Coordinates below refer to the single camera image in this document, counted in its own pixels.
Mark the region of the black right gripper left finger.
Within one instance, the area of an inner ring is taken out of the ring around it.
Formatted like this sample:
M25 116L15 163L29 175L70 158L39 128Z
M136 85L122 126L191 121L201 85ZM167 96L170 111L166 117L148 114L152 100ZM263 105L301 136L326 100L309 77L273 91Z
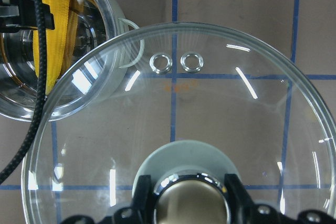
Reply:
M141 175L138 177L135 192L129 205L114 206L111 214L95 222L87 215L73 215L61 223L147 223L151 198L151 176Z

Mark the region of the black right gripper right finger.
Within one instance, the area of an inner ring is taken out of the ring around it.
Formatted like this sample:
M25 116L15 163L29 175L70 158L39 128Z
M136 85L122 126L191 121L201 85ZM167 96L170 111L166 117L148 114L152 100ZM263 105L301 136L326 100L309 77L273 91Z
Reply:
M333 217L315 209L302 211L293 219L271 205L257 204L236 174L225 174L224 185L228 193L232 223L335 223Z

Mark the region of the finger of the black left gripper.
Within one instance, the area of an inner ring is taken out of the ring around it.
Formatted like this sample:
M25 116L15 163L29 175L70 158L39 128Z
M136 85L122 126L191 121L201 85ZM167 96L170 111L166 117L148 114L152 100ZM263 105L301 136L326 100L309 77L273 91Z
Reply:
M1 0L1 33L37 29L33 0Z

